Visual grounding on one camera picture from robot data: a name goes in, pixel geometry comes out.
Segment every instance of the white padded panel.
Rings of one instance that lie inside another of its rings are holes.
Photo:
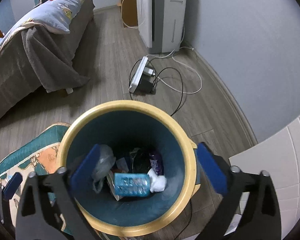
[[[270,173],[279,200],[284,238],[300,218],[300,116],[262,143],[229,158],[242,171]],[[241,212],[247,200],[242,195]]]

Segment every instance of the gray laminate floor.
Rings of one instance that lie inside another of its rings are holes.
[[[94,22],[88,24],[73,60],[74,68],[91,80],[64,98],[58,92],[47,94],[43,88],[39,88],[8,111],[0,119],[0,160],[31,141],[52,123],[72,123],[79,115],[100,103],[130,100],[130,70],[146,54],[138,30],[123,28],[119,8],[95,11]],[[235,113],[206,71],[204,63],[185,50],[177,53],[176,59],[191,65],[203,77],[202,90],[195,95],[185,96],[182,108],[173,116],[187,135],[196,143],[205,141],[216,154],[226,160],[251,147]],[[198,89],[198,77],[171,58],[156,59],[153,65],[157,71],[167,66],[178,68],[183,75],[185,90]],[[166,70],[161,77],[181,89],[180,78],[173,70]],[[178,106],[180,93],[159,82],[155,95],[133,96],[133,99],[172,113]],[[202,173],[201,188],[192,198],[192,221],[179,239],[199,233],[219,202],[220,196],[214,192]],[[188,204],[170,225],[146,236],[146,239],[174,239],[187,224],[189,216]]]

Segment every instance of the gray blanket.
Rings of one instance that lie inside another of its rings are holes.
[[[86,84],[72,59],[89,20],[93,2],[85,0],[70,24],[70,34],[49,33],[41,25],[22,30],[0,52],[0,118],[41,85],[47,92]]]

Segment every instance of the metal bolt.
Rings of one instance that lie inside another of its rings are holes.
[[[241,171],[238,166],[231,166],[230,169],[234,173],[239,173]]]
[[[67,169],[64,166],[57,169],[57,173],[59,173],[59,174],[65,173],[66,171],[67,171]]]
[[[36,175],[34,171],[31,171],[28,175],[29,178],[33,178]]]
[[[266,176],[266,177],[269,177],[269,176],[270,176],[270,173],[269,173],[268,171],[265,171],[265,170],[261,171],[261,174],[262,174],[263,176]]]

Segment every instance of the blue gripper pad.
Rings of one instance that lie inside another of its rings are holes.
[[[22,175],[19,172],[13,174],[12,178],[8,181],[7,185],[2,190],[3,199],[10,200],[17,191],[22,182]]]
[[[98,144],[95,144],[70,177],[69,185],[72,193],[87,186],[99,158],[100,147]]]
[[[213,158],[213,153],[203,143],[199,143],[197,156],[215,191],[225,196],[228,193],[227,177]]]

